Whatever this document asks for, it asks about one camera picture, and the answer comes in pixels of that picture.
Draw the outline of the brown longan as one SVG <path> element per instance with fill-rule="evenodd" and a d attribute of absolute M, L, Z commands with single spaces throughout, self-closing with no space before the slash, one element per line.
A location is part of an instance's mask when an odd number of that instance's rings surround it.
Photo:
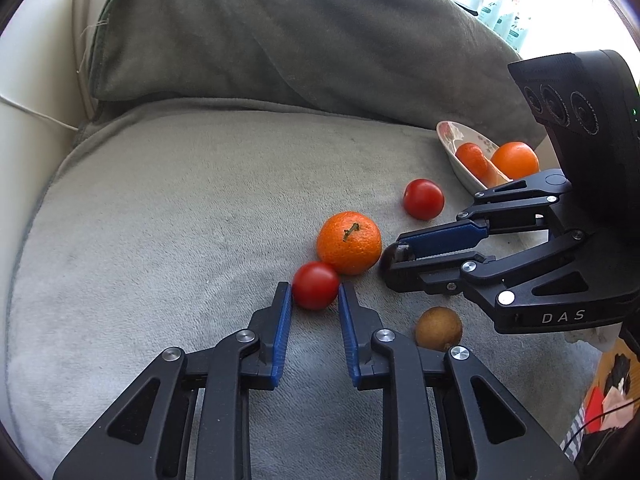
<path fill-rule="evenodd" d="M 460 344 L 463 325 L 454 310 L 434 307 L 422 313 L 416 321 L 414 340 L 421 348 L 445 352 Z"/>

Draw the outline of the red cherry tomato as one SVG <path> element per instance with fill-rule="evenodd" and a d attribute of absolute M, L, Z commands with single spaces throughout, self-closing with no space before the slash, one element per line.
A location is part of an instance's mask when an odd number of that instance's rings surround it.
<path fill-rule="evenodd" d="M 430 221 L 444 210 L 445 196 L 431 180 L 414 179 L 405 188 L 402 206 L 411 217 Z"/>
<path fill-rule="evenodd" d="M 332 304 L 338 293 L 340 279 L 327 263 L 305 263 L 294 275 L 292 292 L 296 304 L 305 310 L 319 311 Z"/>

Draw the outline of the mandarin with stem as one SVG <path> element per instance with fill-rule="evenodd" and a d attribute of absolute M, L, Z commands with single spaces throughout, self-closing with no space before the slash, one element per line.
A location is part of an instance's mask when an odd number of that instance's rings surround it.
<path fill-rule="evenodd" d="M 316 241 L 319 259 L 338 274 L 359 275 L 371 269 L 382 254 L 378 225 L 357 211 L 343 211 L 323 223 Z"/>

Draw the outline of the small mandarin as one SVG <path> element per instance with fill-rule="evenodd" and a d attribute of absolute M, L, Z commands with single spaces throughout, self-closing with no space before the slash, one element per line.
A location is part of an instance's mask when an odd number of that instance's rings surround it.
<path fill-rule="evenodd" d="M 474 143 L 461 144 L 456 151 L 456 157 L 463 166 L 475 177 L 481 178 L 488 170 L 488 160 L 480 147 Z"/>

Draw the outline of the large orange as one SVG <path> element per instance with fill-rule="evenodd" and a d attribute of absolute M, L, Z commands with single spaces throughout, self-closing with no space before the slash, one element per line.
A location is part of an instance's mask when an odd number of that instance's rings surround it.
<path fill-rule="evenodd" d="M 512 180 L 531 176 L 540 170 L 535 151 L 523 142 L 508 142 L 501 145 L 490 160 L 498 170 Z"/>

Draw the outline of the peeled pomelo segment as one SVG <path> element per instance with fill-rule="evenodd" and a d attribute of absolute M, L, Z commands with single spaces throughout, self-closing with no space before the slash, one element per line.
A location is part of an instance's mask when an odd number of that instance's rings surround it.
<path fill-rule="evenodd" d="M 471 157 L 468 169 L 470 173 L 482 182 L 486 188 L 494 188 L 510 182 L 484 154 L 476 154 Z"/>

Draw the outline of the floral white plate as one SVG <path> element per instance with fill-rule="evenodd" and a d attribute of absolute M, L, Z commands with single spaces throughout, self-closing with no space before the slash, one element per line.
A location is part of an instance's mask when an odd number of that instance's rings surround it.
<path fill-rule="evenodd" d="M 458 122 L 439 122 L 436 133 L 463 186 L 472 194 L 506 184 L 510 179 L 491 161 L 498 145 Z"/>

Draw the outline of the orange paper bag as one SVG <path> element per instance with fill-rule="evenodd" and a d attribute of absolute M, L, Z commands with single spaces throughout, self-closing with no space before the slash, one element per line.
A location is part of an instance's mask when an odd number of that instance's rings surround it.
<path fill-rule="evenodd" d="M 623 339 L 602 354 L 561 448 L 582 479 L 640 478 L 639 359 Z"/>

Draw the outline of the grey sofa blanket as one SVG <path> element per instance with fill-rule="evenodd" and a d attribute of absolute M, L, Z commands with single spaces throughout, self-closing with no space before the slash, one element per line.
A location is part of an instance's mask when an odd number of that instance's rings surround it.
<path fill-rule="evenodd" d="M 469 206 L 435 125 L 546 132 L 449 0 L 26 0 L 1 38 L 1 418 L 42 478 L 168 347 L 246 326 L 322 224 Z"/>

